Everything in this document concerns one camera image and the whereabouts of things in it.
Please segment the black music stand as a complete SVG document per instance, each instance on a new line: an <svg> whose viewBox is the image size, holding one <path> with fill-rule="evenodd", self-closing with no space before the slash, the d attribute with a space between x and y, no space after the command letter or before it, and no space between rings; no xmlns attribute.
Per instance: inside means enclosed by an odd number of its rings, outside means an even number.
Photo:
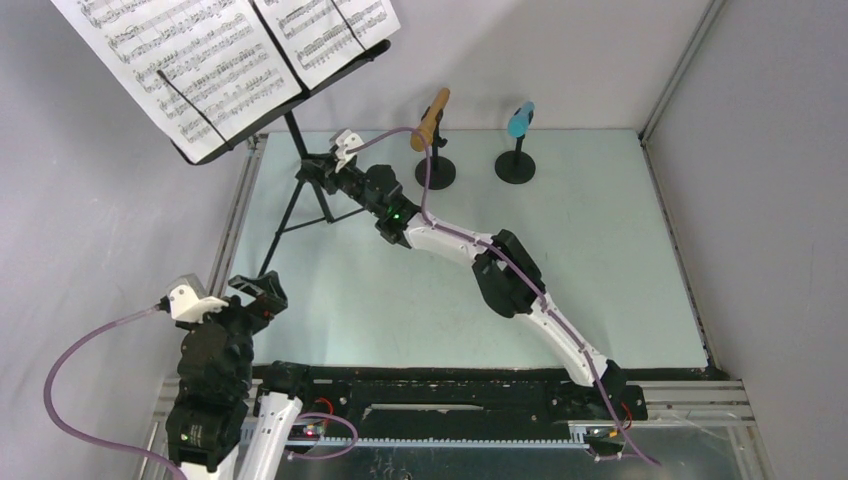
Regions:
<svg viewBox="0 0 848 480"><path fill-rule="evenodd" d="M334 215L329 207L326 192L315 187L311 183L304 180L298 180L296 178L302 159L307 158L310 155L321 154L309 151L303 138L303 133L294 116L295 108L304 104L307 100L315 97L321 91L329 88L367 63L374 61L390 48L391 43L389 39L379 42L376 46L368 49L366 52L345 65L330 78L310 90L297 77L291 62L283 52L280 44L272 36L270 27L261 17L254 3L255 2L252 2L250 4L254 17L259 21L267 37L273 44L274 53L292 72L294 81L298 85L299 90L296 95L292 96L286 102L275 105L264 111L255 121L239 129L235 134L226 136L221 131L221 123L225 119L242 110L244 104L247 102L246 99L241 96L243 93L248 93L249 96L255 97L270 89L271 85L266 82L265 77L263 75L259 75L249 80L244 85L236 87L233 93L226 95L223 100L216 102L212 107L201 109L198 104L202 98L208 95L213 85L221 83L224 79L234 74L237 68L244 67L249 62L256 63L262 60L268 53L267 49L251 46L239 53L236 58L226 60L218 64L212 73L204 76L198 81L192 82L187 87L177 87L174 85L173 82L179 72L177 69L167 71L163 68L157 68L155 73L159 77L160 81L163 82L173 92L173 94L185 104L186 107L192 109L198 116L200 125L194 128L192 132L194 134L212 133L216 138L217 144L209 153L198 159L186 156L184 158L185 161L196 166L206 165L221 157L224 153L231 151L237 143L245 141L249 145L248 171L252 175L251 179L246 180L243 183L244 186L248 188L254 188L257 184L257 176L261 172L261 162L264 158L264 149L269 144L267 134L262 131L263 128L267 127L275 120L284 119L287 126L287 132L290 136L290 145L292 148L285 159L294 174L287 183L292 186L293 190L289 202L286 205L286 210L279 222L278 228L270 241L269 248L262 263L258 266L259 272L265 272L275 255L281 236L293 229L289 220L305 186L309 186L314 192L317 204L320 206L322 212L320 218L321 221L327 224L333 224L339 220L338 216Z"/></svg>

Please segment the sheet music page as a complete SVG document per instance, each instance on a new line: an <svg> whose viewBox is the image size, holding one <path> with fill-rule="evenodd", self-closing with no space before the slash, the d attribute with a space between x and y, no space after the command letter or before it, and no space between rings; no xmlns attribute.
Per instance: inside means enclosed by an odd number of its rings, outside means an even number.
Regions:
<svg viewBox="0 0 848 480"><path fill-rule="evenodd" d="M232 150L301 92L249 1L57 1L185 160Z"/></svg>
<svg viewBox="0 0 848 480"><path fill-rule="evenodd" d="M401 28L389 0L262 0L254 5L310 90Z"/></svg>

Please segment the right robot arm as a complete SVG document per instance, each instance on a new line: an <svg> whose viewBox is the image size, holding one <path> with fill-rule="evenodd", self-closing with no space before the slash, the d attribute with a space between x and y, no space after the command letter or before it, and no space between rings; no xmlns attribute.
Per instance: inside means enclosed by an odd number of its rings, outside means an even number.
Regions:
<svg viewBox="0 0 848 480"><path fill-rule="evenodd" d="M302 160L298 175L329 195L346 195L374 217L376 230L389 244L468 268L490 310L526 323L548 342L588 414L619 421L629 413L622 400L627 382L624 370L561 312L541 270L514 233L506 229L496 234L476 232L430 215L404 194L389 165L361 170L353 161L310 155Z"/></svg>

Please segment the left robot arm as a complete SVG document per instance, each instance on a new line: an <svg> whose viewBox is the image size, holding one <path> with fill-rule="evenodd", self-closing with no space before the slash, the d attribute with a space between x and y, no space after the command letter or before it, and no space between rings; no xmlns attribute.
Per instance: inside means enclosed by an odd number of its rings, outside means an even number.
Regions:
<svg viewBox="0 0 848 480"><path fill-rule="evenodd" d="M253 391L253 337L288 306L275 271L232 277L235 294L219 298L188 274L164 297L185 330L177 365L178 393L166 419L168 457L188 479L273 479L296 418L312 411L315 388L303 373L269 369L255 389L255 433L244 455L241 428Z"/></svg>

